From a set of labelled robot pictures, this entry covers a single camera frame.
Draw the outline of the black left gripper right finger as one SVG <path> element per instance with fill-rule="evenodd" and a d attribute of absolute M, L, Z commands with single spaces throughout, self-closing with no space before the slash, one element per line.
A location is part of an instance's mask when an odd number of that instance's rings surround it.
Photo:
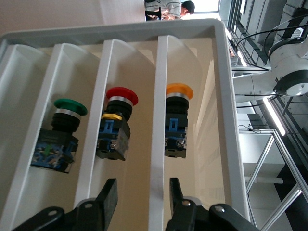
<path fill-rule="evenodd" d="M 215 204 L 206 210 L 184 198 L 178 178 L 169 179 L 171 220 L 166 231 L 259 231 L 227 204 Z"/>

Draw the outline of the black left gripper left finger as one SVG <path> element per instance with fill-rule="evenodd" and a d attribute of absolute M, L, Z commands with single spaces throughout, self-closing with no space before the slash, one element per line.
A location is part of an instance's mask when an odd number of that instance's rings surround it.
<path fill-rule="evenodd" d="M 12 231 L 107 231 L 117 202 L 117 180 L 108 179 L 95 199 L 85 199 L 67 213 L 47 207 Z"/>

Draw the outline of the yellow mushroom push button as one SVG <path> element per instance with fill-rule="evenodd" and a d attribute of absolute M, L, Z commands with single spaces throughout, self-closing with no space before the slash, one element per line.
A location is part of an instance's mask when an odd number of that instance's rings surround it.
<path fill-rule="evenodd" d="M 193 90 L 183 83 L 166 88 L 165 156 L 186 158 L 188 109 Z"/>

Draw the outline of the red mushroom push button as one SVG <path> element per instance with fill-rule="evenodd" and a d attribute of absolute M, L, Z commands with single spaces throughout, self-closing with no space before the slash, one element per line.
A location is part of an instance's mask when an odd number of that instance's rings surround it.
<path fill-rule="evenodd" d="M 128 121 L 139 99 L 125 87 L 109 89 L 106 97 L 108 102 L 101 116 L 96 155 L 100 159 L 125 161 L 130 140 Z"/>

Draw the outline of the green mushroom push button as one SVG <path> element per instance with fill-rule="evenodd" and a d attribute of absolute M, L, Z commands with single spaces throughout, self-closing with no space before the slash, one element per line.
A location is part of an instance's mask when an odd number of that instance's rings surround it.
<path fill-rule="evenodd" d="M 71 99 L 57 99 L 51 119 L 51 130 L 41 129 L 30 165 L 69 173 L 75 162 L 79 140 L 73 136 L 87 108 Z"/>

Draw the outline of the white drawer cabinet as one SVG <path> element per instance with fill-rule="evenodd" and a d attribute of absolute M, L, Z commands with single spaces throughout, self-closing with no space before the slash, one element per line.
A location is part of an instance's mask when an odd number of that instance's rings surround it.
<path fill-rule="evenodd" d="M 165 156 L 166 88 L 183 83 L 189 100 L 186 158 Z M 106 92 L 136 92 L 125 161 L 100 159 L 96 141 Z M 53 102 L 86 106 L 70 172 L 30 165 Z M 108 231 L 163 231 L 169 179 L 205 207 L 224 203 L 249 217 L 224 24 L 216 19 L 144 22 L 10 33 L 0 38 L 0 231 L 37 212 L 72 210 L 117 179 Z"/>

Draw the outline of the fluorescent tube light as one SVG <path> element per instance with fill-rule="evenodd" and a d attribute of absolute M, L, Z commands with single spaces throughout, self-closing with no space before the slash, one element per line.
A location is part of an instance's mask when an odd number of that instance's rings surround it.
<path fill-rule="evenodd" d="M 270 103 L 270 98 L 269 97 L 264 97 L 262 100 L 265 103 L 265 106 L 266 106 L 266 108 L 267 108 L 267 110 L 268 110 L 268 112 L 269 112 L 269 114 L 270 114 L 270 116 L 271 116 L 275 126 L 276 126 L 276 129 L 279 131 L 279 133 L 282 136 L 284 136 L 286 134 L 286 131 L 285 131 L 285 129 L 284 129 L 284 127 L 283 127 L 283 125 L 282 125 L 278 115 L 276 114 L 273 106 Z"/>

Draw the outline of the person in striped shirt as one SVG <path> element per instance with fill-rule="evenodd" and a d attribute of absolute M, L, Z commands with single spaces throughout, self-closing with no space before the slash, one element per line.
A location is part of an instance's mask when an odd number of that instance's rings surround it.
<path fill-rule="evenodd" d="M 163 13 L 164 20 L 180 19 L 186 15 L 194 14 L 195 4 L 191 1 L 181 2 L 180 0 L 166 0 L 166 12 Z"/>

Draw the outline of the aluminium profile frame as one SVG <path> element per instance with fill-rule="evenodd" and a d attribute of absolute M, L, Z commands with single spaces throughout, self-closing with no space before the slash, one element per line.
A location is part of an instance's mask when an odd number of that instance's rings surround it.
<path fill-rule="evenodd" d="M 259 231 L 308 231 L 308 182 L 279 132 L 240 131 L 249 217 Z"/>

